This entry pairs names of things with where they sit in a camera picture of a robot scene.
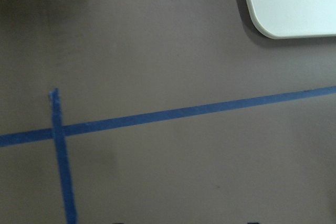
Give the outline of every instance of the blue tape strip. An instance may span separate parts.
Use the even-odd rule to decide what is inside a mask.
[[[161,112],[132,115],[122,118],[107,119],[88,123],[79,123],[63,126],[63,131],[65,136],[72,136],[89,132],[110,130],[119,127],[127,127],[137,124],[184,118],[187,116],[208,114],[227,110],[236,110],[252,106],[266,105],[277,102],[286,102],[311,97],[319,97],[328,94],[336,94],[336,86],[307,90],[307,91],[268,95],[265,97],[256,97],[236,101],[214,103],[209,105],[201,105],[176,110],[167,110]],[[16,134],[7,134],[0,136],[0,147],[14,144],[23,144],[40,140],[47,140],[51,138],[52,138],[51,129],[36,130]]]
[[[52,120],[52,136],[54,138],[59,175],[61,179],[61,187],[63,194],[64,207],[66,212],[67,224],[77,223],[77,212],[75,208],[74,193],[72,192],[71,173],[67,154],[67,145],[62,126],[62,113],[58,89],[50,93],[51,107],[53,113]]]

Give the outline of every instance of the gray floor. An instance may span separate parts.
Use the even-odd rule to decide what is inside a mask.
[[[0,134],[335,85],[335,38],[245,0],[1,0]],[[68,138],[79,224],[336,223],[336,96]],[[0,222],[65,223],[52,140],[0,149]]]

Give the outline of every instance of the white tray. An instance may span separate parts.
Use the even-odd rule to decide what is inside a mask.
[[[256,28],[272,39],[336,36],[336,0],[246,0]]]

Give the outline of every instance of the blue tape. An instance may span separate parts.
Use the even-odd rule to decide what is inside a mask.
[[[252,106],[266,105],[277,102],[286,102],[298,99],[319,97],[328,94],[336,94],[336,86],[307,90],[307,91],[268,95],[265,97],[256,97],[236,101],[214,103],[176,110],[167,110],[147,114],[125,116],[122,118],[107,119],[88,123],[79,123],[63,126],[63,131],[65,136],[72,136],[89,132],[111,130],[137,124],[184,118],[187,116],[209,114],[227,110],[248,108]],[[16,134],[7,134],[0,136],[0,147],[47,140],[51,138],[52,138],[51,129],[36,130]]]
[[[75,208],[74,193],[72,191],[71,173],[67,154],[67,145],[62,126],[62,113],[60,107],[60,99],[58,89],[50,93],[51,107],[53,113],[52,120],[52,136],[54,138],[59,175],[61,180],[64,207],[66,212],[67,224],[77,223],[77,212]]]

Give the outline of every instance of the blue line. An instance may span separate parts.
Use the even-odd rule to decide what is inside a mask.
[[[53,114],[51,115],[51,120],[53,122],[52,136],[56,147],[67,224],[76,224],[77,212],[75,208],[74,193],[72,192],[71,173],[68,161],[67,145],[62,126],[62,113],[58,89],[55,89],[50,93],[50,99],[51,107],[53,109]]]
[[[177,118],[184,118],[187,116],[209,114],[215,112],[222,112],[227,110],[236,110],[248,108],[252,106],[260,106],[271,103],[286,102],[298,99],[319,97],[322,95],[336,94],[336,86],[313,89],[307,91],[298,91],[291,93],[268,95],[264,97],[256,97],[249,99],[242,99],[229,102],[214,103],[208,105],[201,105],[183,109],[167,110],[154,113],[140,114],[126,116],[122,118],[107,119],[101,121],[94,121],[88,123],[79,123],[68,126],[63,126],[65,136],[78,135],[89,132],[111,130],[120,127],[127,127],[137,124],[158,122],[164,120],[171,120]],[[0,147],[14,144],[23,144],[34,141],[41,141],[51,139],[51,129],[36,130],[30,132],[7,134],[0,136]]]

